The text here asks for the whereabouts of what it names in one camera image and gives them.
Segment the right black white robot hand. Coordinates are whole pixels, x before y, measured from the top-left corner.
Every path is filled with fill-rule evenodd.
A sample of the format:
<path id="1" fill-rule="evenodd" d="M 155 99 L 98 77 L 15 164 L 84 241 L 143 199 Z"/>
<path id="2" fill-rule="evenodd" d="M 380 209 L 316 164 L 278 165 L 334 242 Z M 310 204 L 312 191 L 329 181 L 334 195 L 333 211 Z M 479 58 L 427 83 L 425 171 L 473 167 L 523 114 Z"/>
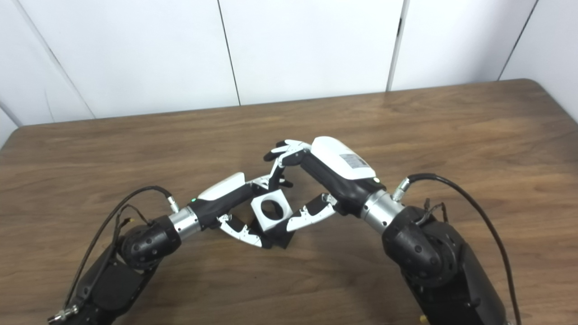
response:
<path id="1" fill-rule="evenodd" d="M 320 222 L 335 213 L 363 219 L 380 234 L 388 226 L 390 218 L 381 215 L 382 208 L 372 213 L 374 203 L 386 193 L 386 187 L 369 164 L 339 140 L 320 136 L 308 144 L 287 139 L 278 142 L 263 159 L 273 162 L 269 190 L 278 189 L 283 171 L 295 165 L 326 189 L 326 193 L 282 222 L 288 232 Z"/>

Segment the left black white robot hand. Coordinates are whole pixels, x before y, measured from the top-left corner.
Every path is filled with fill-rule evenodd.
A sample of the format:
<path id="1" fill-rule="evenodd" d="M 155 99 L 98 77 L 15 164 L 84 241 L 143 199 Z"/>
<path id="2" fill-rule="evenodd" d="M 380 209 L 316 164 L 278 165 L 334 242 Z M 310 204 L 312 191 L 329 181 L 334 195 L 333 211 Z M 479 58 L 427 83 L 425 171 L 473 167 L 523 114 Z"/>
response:
<path id="1" fill-rule="evenodd" d="M 287 248 L 295 235 L 295 231 L 285 229 L 293 212 L 280 187 L 291 184 L 280 178 L 270 188 L 270 178 L 268 174 L 246 180 L 243 172 L 237 172 L 223 179 L 170 216 L 174 229 L 182 239 L 206 229 L 218 229 L 258 248 Z M 244 202 L 250 202 L 254 212 L 251 224 L 232 213 L 233 208 Z"/>

